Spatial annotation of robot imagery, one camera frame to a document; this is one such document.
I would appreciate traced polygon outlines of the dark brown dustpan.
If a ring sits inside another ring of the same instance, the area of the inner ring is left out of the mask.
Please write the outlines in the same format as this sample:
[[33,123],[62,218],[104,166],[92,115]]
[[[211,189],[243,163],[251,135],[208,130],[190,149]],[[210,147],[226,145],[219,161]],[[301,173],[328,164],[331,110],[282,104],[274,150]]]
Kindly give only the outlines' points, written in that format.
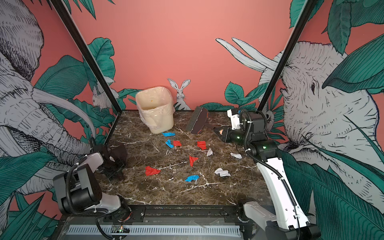
[[103,173],[108,180],[116,180],[123,178],[123,169],[126,166],[127,162],[127,150],[124,145],[117,146],[115,148],[110,148],[110,153],[114,157],[116,163],[113,168],[104,168],[101,166],[100,172]]

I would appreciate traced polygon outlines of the brown hand brush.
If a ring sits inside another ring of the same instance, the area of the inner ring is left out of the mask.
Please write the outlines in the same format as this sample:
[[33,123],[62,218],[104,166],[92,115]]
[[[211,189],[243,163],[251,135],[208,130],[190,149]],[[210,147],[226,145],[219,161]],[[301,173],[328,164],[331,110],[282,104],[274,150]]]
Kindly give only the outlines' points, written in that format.
[[204,127],[207,127],[216,135],[220,135],[220,129],[207,122],[209,111],[204,107],[196,107],[185,130],[193,135],[201,134]]

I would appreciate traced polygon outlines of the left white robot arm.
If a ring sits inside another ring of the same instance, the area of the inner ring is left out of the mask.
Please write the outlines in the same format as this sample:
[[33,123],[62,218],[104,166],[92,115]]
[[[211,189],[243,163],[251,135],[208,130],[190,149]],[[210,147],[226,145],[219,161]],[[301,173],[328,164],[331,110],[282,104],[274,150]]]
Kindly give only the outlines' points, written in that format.
[[133,210],[119,195],[102,191],[95,172],[100,171],[109,180],[122,177],[126,165],[127,150],[123,145],[110,148],[96,145],[67,172],[54,177],[54,190],[62,214],[82,215],[103,213],[110,222],[126,222],[132,218]]

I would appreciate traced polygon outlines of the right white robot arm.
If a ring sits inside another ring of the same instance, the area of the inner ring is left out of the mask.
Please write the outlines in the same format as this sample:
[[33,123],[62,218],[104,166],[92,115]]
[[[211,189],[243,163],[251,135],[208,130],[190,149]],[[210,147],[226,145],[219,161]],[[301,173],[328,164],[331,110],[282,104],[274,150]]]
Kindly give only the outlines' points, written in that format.
[[244,147],[245,155],[257,165],[267,184],[275,214],[256,202],[243,205],[245,216],[261,227],[269,240],[318,240],[320,228],[311,224],[302,211],[287,179],[283,159],[275,142],[265,133],[252,133],[230,126],[214,128],[213,131],[225,143]]

